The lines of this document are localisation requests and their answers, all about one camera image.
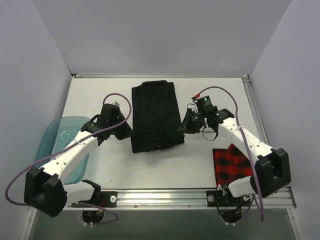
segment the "red and black plaid cloth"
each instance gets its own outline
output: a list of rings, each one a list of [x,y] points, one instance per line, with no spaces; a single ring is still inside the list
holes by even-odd
[[[252,175],[249,159],[233,144],[228,149],[212,149],[216,186]]]

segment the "black cloth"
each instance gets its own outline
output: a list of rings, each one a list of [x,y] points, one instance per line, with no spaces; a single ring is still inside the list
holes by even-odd
[[[133,153],[164,150],[185,142],[173,82],[147,81],[132,88]]]

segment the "purple cable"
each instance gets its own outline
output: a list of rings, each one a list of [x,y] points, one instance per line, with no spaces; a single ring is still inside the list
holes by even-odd
[[[250,208],[251,208],[251,206],[252,206],[252,203],[253,203],[253,201],[254,201],[255,199],[256,199],[255,196],[253,196],[252,200],[251,200],[250,203],[249,203],[249,206],[248,206],[247,210],[244,212],[244,214],[242,215],[242,217],[241,217],[238,221],[236,221],[236,222],[226,222],[226,221],[222,218],[222,216],[220,216],[220,217],[221,217],[221,220],[222,220],[224,223],[228,223],[228,225],[229,225],[229,224],[238,224],[238,223],[240,223],[240,222],[244,219],[244,216],[248,214],[248,212],[249,212],[249,210],[250,210]],[[224,211],[221,212],[221,215],[224,214],[224,213],[226,213],[226,212],[231,212],[231,211],[233,211],[233,210],[224,210]]]
[[[115,214],[114,212],[112,211],[109,211],[107,210],[106,208],[104,207],[101,207],[101,206],[96,206],[96,205],[92,205],[92,204],[88,204],[88,203],[85,203],[85,202],[78,202],[79,205],[83,205],[83,206],[86,206],[86,207],[89,207],[89,208],[96,208],[96,209],[100,209],[101,211],[104,211],[106,213],[109,213],[111,215],[113,215],[115,217],[115,219],[113,220],[106,220],[106,221],[101,221],[101,222],[97,222],[97,223],[93,223],[92,225],[93,226],[96,226],[96,225],[103,225],[103,224],[110,224],[110,223],[114,223],[116,221],[119,220],[119,217],[117,214]]]
[[[101,129],[101,130],[99,130],[99,131],[96,131],[96,132],[94,132],[94,133],[92,133],[92,134],[90,134],[90,135],[88,135],[88,136],[80,139],[80,141],[78,141],[78,142],[76,142],[76,143],[68,146],[67,148],[63,149],[62,151],[59,151],[59,152],[57,152],[57,153],[51,154],[51,155],[49,155],[49,156],[46,156],[46,157],[40,159],[39,161],[36,161],[36,162],[32,163],[31,165],[27,166],[27,167],[24,168],[22,171],[20,171],[20,172],[9,182],[8,186],[5,188],[5,191],[4,191],[4,197],[5,197],[5,199],[6,199],[9,203],[11,203],[11,204],[18,205],[18,206],[26,206],[27,204],[25,204],[24,202],[16,202],[16,201],[12,200],[12,199],[9,197],[9,189],[10,189],[10,187],[12,186],[12,184],[17,180],[18,177],[20,177],[24,172],[26,172],[28,169],[32,168],[34,165],[37,165],[37,164],[39,164],[39,163],[42,163],[42,162],[44,162],[44,161],[46,161],[46,160],[48,160],[48,159],[50,159],[50,158],[53,158],[53,157],[55,157],[55,156],[57,156],[57,155],[63,154],[63,153],[65,153],[66,151],[69,151],[70,149],[72,149],[73,147],[75,147],[76,145],[78,145],[79,143],[82,143],[83,141],[87,140],[88,138],[91,138],[92,136],[95,136],[95,135],[97,135],[97,134],[100,134],[100,133],[102,133],[102,132],[105,132],[105,131],[108,131],[108,130],[111,130],[111,129],[115,129],[115,128],[119,127],[120,125],[124,124],[124,123],[129,119],[129,117],[130,117],[130,115],[131,115],[131,112],[132,112],[131,103],[130,103],[130,101],[128,100],[128,98],[126,98],[124,95],[122,95],[122,94],[120,94],[120,93],[110,93],[110,94],[108,94],[108,95],[104,98],[103,104],[105,104],[105,101],[106,101],[106,99],[107,99],[108,97],[113,96],[113,95],[117,95],[117,96],[123,97],[123,98],[126,100],[126,102],[128,103],[128,105],[129,105],[129,113],[128,113],[128,116],[127,116],[122,122],[120,122],[120,123],[118,123],[118,124],[116,124],[116,125],[113,125],[113,126],[110,126],[110,127],[104,128],[104,129]]]
[[[203,89],[203,90],[201,90],[199,92],[199,95],[202,94],[204,91],[206,91],[208,89],[220,89],[220,90],[224,91],[225,93],[227,93],[232,98],[233,103],[235,105],[235,121],[236,121],[237,126],[239,127],[240,121],[239,121],[239,116],[238,116],[238,104],[237,104],[234,96],[232,96],[229,91],[227,91],[226,89],[224,89],[223,87],[220,87],[220,86],[209,86],[209,87],[206,87],[205,89]],[[259,181],[258,181],[257,172],[256,172],[256,169],[255,169],[254,160],[253,160],[253,158],[251,156],[251,152],[250,152],[250,148],[248,146],[248,141],[247,141],[245,132],[241,127],[239,127],[239,129],[240,129],[243,141],[244,141],[244,146],[245,146],[246,152],[248,153],[248,157],[249,157],[249,160],[250,160],[250,165],[251,165],[251,168],[252,168],[253,178],[254,178],[254,182],[255,182],[255,186],[256,186],[256,190],[258,192],[259,202],[260,202],[260,207],[258,205],[258,202],[256,203],[257,204],[256,206],[257,206],[258,209],[260,208],[261,222],[263,222],[264,219],[265,219],[264,203],[262,201],[262,194],[261,194],[261,189],[260,189],[260,185],[259,185]]]

